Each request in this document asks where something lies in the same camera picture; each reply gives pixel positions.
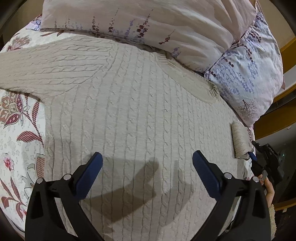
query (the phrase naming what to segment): red flower pattern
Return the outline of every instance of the red flower pattern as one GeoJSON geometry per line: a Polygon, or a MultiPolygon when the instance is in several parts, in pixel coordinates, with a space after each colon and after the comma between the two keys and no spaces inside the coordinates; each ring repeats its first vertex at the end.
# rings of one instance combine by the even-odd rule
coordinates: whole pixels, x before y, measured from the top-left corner
{"type": "Polygon", "coordinates": [[[14,162],[7,153],[5,154],[5,157],[4,157],[4,163],[5,163],[5,166],[9,169],[9,171],[14,169],[13,168],[14,162]]]}
{"type": "Polygon", "coordinates": [[[148,25],[149,18],[150,18],[150,14],[147,16],[144,23],[138,26],[137,32],[139,33],[138,35],[139,39],[144,37],[144,34],[148,31],[148,27],[150,27],[150,25],[148,25]]]}
{"type": "Polygon", "coordinates": [[[113,29],[114,29],[114,28],[113,28],[114,20],[115,20],[114,18],[111,18],[111,22],[109,23],[110,27],[108,27],[108,32],[109,32],[109,33],[113,33],[113,29]]]}
{"type": "Polygon", "coordinates": [[[23,101],[20,92],[6,92],[6,95],[1,98],[0,103],[0,123],[4,124],[4,128],[6,126],[16,124],[19,121],[21,122],[21,125],[23,125],[23,116],[25,116],[33,124],[37,131],[37,135],[31,131],[24,131],[17,137],[17,141],[31,142],[33,140],[37,140],[43,145],[42,137],[36,125],[36,118],[40,103],[39,100],[33,106],[32,117],[30,117],[28,113],[30,106],[26,105],[23,107],[23,101]]]}
{"type": "Polygon", "coordinates": [[[6,51],[21,49],[23,45],[30,43],[30,41],[31,39],[29,38],[28,35],[22,38],[18,36],[12,40],[11,45],[8,45],[8,48],[6,51]]]}
{"type": "Polygon", "coordinates": [[[94,31],[96,31],[97,33],[100,31],[100,29],[99,29],[99,24],[100,23],[98,23],[98,25],[96,26],[96,21],[95,21],[95,16],[94,16],[94,18],[93,18],[93,20],[92,20],[92,26],[91,26],[91,28],[92,28],[92,30],[94,30],[94,31]]]}
{"type": "Polygon", "coordinates": [[[7,187],[7,185],[1,179],[0,179],[0,182],[1,182],[4,190],[9,195],[9,197],[5,197],[5,196],[1,197],[1,201],[2,201],[4,209],[9,207],[9,201],[15,201],[17,203],[15,206],[15,210],[16,210],[17,214],[19,215],[19,217],[23,220],[24,216],[27,215],[27,211],[21,206],[24,206],[27,208],[27,205],[22,202],[22,199],[20,197],[20,193],[19,193],[14,181],[12,180],[12,177],[10,177],[10,184],[11,184],[12,190],[13,190],[16,198],[12,195],[12,193],[9,190],[9,188],[7,187]]]}
{"type": "Polygon", "coordinates": [[[165,40],[164,40],[163,42],[159,42],[158,44],[162,45],[162,44],[164,44],[164,43],[167,43],[167,42],[170,40],[170,36],[173,34],[173,32],[171,32],[171,33],[165,38],[165,40]]]}
{"type": "Polygon", "coordinates": [[[58,32],[50,32],[50,33],[46,33],[46,34],[42,34],[40,35],[40,37],[44,37],[44,36],[48,36],[48,35],[51,35],[51,34],[54,34],[54,33],[57,33],[57,37],[60,36],[63,32],[65,32],[65,30],[59,30],[58,32]]]}

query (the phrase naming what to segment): human hand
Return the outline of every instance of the human hand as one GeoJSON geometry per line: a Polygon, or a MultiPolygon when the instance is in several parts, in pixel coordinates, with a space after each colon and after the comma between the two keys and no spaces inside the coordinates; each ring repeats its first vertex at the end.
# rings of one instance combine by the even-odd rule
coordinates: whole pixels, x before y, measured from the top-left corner
{"type": "Polygon", "coordinates": [[[267,201],[268,207],[270,207],[272,200],[274,198],[274,187],[272,186],[272,183],[268,180],[268,177],[266,177],[264,182],[261,181],[261,179],[260,179],[260,178],[262,178],[262,174],[258,178],[259,178],[261,185],[264,184],[267,189],[266,201],[267,201]]]}

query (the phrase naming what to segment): mattress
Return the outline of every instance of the mattress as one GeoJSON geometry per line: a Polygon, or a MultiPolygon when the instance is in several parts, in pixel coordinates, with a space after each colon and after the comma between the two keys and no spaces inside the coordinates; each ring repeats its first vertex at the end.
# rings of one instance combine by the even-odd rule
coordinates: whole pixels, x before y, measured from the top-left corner
{"type": "MultiPolygon", "coordinates": [[[[75,35],[83,34],[76,31],[39,32],[31,26],[24,27],[17,32],[12,39],[4,46],[1,52],[14,51],[21,48],[42,45],[53,41],[61,40],[75,35]]],[[[1,208],[5,214],[21,229],[25,227],[26,210],[38,177],[44,173],[44,140],[45,140],[45,115],[44,105],[34,96],[27,93],[14,93],[7,90],[0,90],[1,116],[0,134],[0,154],[3,159],[0,169],[0,194],[2,200],[1,208]],[[8,118],[16,112],[22,110],[22,117],[9,120],[8,118]]],[[[198,119],[186,114],[189,122],[193,124],[198,119]]],[[[236,114],[225,101],[213,104],[203,116],[198,116],[201,122],[209,122],[209,125],[200,126],[199,137],[202,152],[209,161],[217,163],[223,172],[230,172],[235,177],[249,179],[252,176],[250,161],[237,160],[234,158],[234,149],[231,137],[230,123],[237,120],[236,114]]],[[[254,139],[253,130],[250,130],[250,138],[254,139]]],[[[100,218],[98,210],[96,217],[91,217],[93,225],[97,228],[105,239],[122,240],[124,237],[141,236],[146,240],[170,239],[176,240],[190,239],[201,227],[207,216],[215,205],[215,200],[209,197],[199,177],[193,172],[191,165],[185,164],[182,160],[174,159],[171,164],[162,163],[157,176],[158,180],[147,180],[145,190],[154,188],[158,183],[160,189],[152,191],[151,195],[142,193],[142,200],[139,199],[136,207],[127,208],[126,215],[111,217],[114,222],[107,221],[107,217],[100,218]],[[153,200],[159,201],[159,206],[153,207],[153,200]],[[142,216],[142,223],[133,224],[133,214],[141,215],[137,212],[150,212],[153,218],[157,216],[157,222],[152,223],[151,218],[142,216]]],[[[126,179],[125,190],[130,191],[129,185],[132,180],[126,179]]],[[[122,194],[123,183],[118,183],[118,187],[113,193],[122,194]]],[[[93,202],[86,200],[90,207],[93,202]]]]}

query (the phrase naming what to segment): cable knit sweater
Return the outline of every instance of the cable knit sweater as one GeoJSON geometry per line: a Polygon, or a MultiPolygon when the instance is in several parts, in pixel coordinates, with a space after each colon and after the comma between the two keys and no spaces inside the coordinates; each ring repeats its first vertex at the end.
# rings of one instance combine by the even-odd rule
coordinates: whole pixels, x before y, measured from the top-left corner
{"type": "Polygon", "coordinates": [[[234,112],[213,84],[164,54],[74,36],[2,53],[0,62],[1,88],[45,104],[46,180],[102,153],[103,169],[81,206],[107,241],[194,236],[215,204],[192,166],[196,150],[242,178],[234,112]]]}

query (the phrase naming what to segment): lavender print pillow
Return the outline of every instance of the lavender print pillow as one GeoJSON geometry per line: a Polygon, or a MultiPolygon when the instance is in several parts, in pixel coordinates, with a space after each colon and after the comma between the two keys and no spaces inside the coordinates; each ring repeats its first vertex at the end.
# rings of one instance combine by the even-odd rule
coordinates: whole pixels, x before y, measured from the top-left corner
{"type": "Polygon", "coordinates": [[[255,16],[248,0],[45,0],[40,29],[82,30],[146,44],[201,72],[250,30],[255,16]]]}
{"type": "Polygon", "coordinates": [[[247,126],[270,107],[283,84],[279,47],[259,12],[244,43],[233,45],[206,73],[247,126]]]}

